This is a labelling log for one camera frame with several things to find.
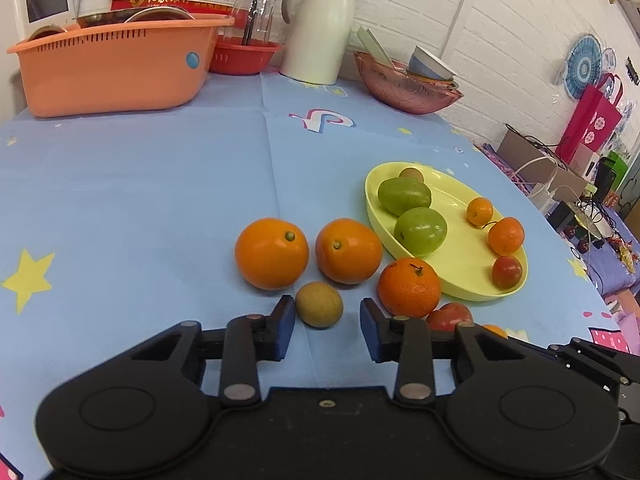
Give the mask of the small brown longan fruit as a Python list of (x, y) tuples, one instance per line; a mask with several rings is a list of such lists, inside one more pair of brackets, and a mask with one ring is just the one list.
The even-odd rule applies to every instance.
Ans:
[(341, 295), (331, 285), (322, 282), (311, 282), (299, 289), (295, 307), (305, 324), (319, 330), (335, 325), (344, 312)]

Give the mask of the small yellow-orange fruit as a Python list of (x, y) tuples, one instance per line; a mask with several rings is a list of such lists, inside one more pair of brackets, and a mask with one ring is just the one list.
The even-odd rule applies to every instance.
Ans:
[(491, 332), (493, 332), (494, 334), (500, 337), (508, 338), (508, 334), (506, 333), (506, 331), (497, 325), (484, 324), (483, 327), (486, 328), (486, 330), (490, 330)]

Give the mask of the orange on table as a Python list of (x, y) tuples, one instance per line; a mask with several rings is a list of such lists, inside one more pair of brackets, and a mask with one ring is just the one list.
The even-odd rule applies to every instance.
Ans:
[(328, 223), (316, 238), (320, 271), (330, 280), (357, 285), (367, 281), (382, 262), (383, 247), (368, 226), (349, 218)]
[(309, 245), (295, 224), (262, 218), (241, 232), (234, 258), (245, 281), (262, 290), (279, 290), (293, 285), (305, 272)]

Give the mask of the yellow plastic plate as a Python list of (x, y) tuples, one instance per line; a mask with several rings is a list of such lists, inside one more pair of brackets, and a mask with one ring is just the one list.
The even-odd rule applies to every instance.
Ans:
[(447, 223), (447, 235), (442, 245), (426, 255), (424, 260), (440, 278), (442, 292), (463, 300), (485, 302), (518, 292), (528, 278), (526, 252), (518, 248), (513, 257), (521, 263), (522, 276), (509, 289), (498, 288), (491, 279), (491, 269), (498, 255), (488, 245), (488, 231), (474, 228), (465, 220), (468, 203), (478, 193), (457, 180), (450, 170), (441, 172), (418, 162), (384, 162), (371, 169), (364, 180), (367, 215), (372, 230), (382, 245), (396, 259), (408, 258), (411, 252), (394, 237), (396, 217), (378, 200), (378, 187), (408, 167), (421, 171), (424, 183), (432, 191), (432, 205)]

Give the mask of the middle orange on table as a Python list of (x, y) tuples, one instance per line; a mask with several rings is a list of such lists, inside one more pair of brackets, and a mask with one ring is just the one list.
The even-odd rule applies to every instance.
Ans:
[(357, 285), (367, 281), (382, 262), (383, 247), (368, 226), (349, 218), (328, 223), (316, 238), (320, 271), (330, 280)]

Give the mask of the green fruit front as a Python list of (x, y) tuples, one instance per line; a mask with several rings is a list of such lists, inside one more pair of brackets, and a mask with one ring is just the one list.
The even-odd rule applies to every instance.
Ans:
[(408, 209), (401, 214), (394, 227), (394, 237), (408, 252), (426, 256), (437, 250), (446, 240), (448, 226), (444, 217), (428, 207)]

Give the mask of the green fruit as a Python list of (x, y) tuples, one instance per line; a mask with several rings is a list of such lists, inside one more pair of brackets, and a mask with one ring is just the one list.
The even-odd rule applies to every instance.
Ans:
[(387, 211), (399, 217), (409, 209), (431, 206), (432, 193), (423, 182), (396, 177), (380, 184), (378, 201)]
[(437, 250), (446, 240), (448, 226), (444, 217), (428, 207), (408, 209), (401, 214), (394, 227), (394, 237), (408, 252), (426, 256)]

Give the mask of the green fruit back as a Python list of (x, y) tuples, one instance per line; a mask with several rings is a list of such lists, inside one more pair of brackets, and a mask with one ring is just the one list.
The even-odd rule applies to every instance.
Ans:
[(423, 182), (396, 177), (380, 184), (378, 201), (387, 211), (399, 217), (409, 209), (431, 206), (432, 193)]

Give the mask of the small orange on plate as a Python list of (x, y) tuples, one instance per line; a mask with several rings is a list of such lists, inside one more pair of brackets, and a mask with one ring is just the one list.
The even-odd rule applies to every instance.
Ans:
[(494, 206), (486, 197), (474, 198), (466, 206), (465, 219), (471, 226), (476, 228), (484, 228), (486, 224), (492, 221), (493, 215)]

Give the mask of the cardboard box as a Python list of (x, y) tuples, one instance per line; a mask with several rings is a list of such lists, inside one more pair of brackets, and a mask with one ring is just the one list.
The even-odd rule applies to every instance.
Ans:
[(533, 136), (524, 136), (509, 124), (497, 155), (515, 172), (515, 177), (530, 186), (549, 182), (556, 200), (574, 200), (584, 194), (588, 184), (556, 156), (554, 148)]

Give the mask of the pink glass bowl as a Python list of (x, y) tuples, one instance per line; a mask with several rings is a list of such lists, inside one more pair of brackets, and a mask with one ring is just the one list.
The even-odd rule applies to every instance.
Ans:
[(427, 80), (408, 73), (402, 64), (389, 68), (367, 52), (355, 52), (360, 78), (380, 102), (411, 115), (427, 115), (444, 110), (463, 98), (452, 82)]

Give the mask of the orange plastic basin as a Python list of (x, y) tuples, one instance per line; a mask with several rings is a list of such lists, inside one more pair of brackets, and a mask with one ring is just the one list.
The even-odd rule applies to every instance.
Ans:
[(72, 28), (9, 47), (28, 110), (49, 118), (164, 110), (200, 92), (229, 15)]

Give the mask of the white thermos jug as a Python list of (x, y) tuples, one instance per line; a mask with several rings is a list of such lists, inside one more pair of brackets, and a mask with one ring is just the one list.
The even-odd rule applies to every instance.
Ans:
[(290, 25), (280, 73), (307, 84), (334, 84), (352, 30), (355, 0), (282, 0)]

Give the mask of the glass pitcher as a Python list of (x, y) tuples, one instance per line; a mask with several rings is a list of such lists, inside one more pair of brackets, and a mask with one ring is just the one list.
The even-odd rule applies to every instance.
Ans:
[(234, 23), (224, 31), (224, 41), (241, 46), (268, 44), (276, 0), (235, 0)]

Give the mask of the blue paper fan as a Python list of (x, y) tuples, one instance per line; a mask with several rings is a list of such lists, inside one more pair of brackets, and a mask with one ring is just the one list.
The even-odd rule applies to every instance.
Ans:
[(560, 65), (553, 84), (562, 86), (567, 95), (578, 101), (590, 84), (602, 75), (602, 47), (596, 36), (581, 36)]

